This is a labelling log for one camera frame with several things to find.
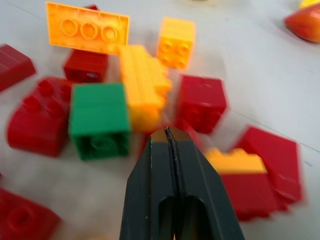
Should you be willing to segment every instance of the yellow brick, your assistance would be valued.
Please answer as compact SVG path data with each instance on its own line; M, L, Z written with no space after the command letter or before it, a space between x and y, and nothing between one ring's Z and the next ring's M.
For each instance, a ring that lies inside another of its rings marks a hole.
M304 9L306 7L309 7L313 4L318 4L320 3L320 0L302 0L302 2L300 3L299 8Z
M117 54L127 45L130 17L54 2L46 3L51 45L102 54Z
M167 67L186 69L195 41L196 25L192 21L164 17L156 57Z
M204 156L219 174L267 173L262 159L237 148L231 153L209 149Z
M167 70L142 45L119 47L121 80L134 132L149 132L161 124L161 112L172 82Z

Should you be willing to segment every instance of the toy block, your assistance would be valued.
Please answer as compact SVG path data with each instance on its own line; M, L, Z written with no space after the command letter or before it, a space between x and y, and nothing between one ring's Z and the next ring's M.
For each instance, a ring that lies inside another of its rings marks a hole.
M299 8L304 9L314 4L320 3L320 0L302 0Z
M69 135L82 160L127 156L130 131L122 84L92 83L74 87Z
M167 67L186 69L192 57L195 41L194 22L164 17L156 57Z
M279 203L266 173L220 174L239 221L268 217Z
M108 55L73 50L64 64L64 73L69 81L102 83L108 67Z
M218 174L267 173L258 155L248 154L240 148L232 150L231 153L222 153L217 148L212 148L204 156Z
M50 209L0 188L3 240L49 240L61 222Z
M119 56L132 129L152 132L161 125L161 112L172 89L166 68L142 45L121 46Z
M97 5L95 4L91 4L91 5L87 5L84 6L85 9L91 9L91 10L99 10L99 8L97 7Z
M54 2L46 3L46 12L51 45L117 54L128 43L129 16Z
M7 44L0 46L0 92L35 73L29 57Z
M274 190L285 201L283 205L302 200L296 142L250 126L233 148L262 158Z
M182 76L176 106L177 125L186 121L196 132L210 134L226 107L220 79Z
M71 84L45 77L9 120L10 147L57 157L68 140Z

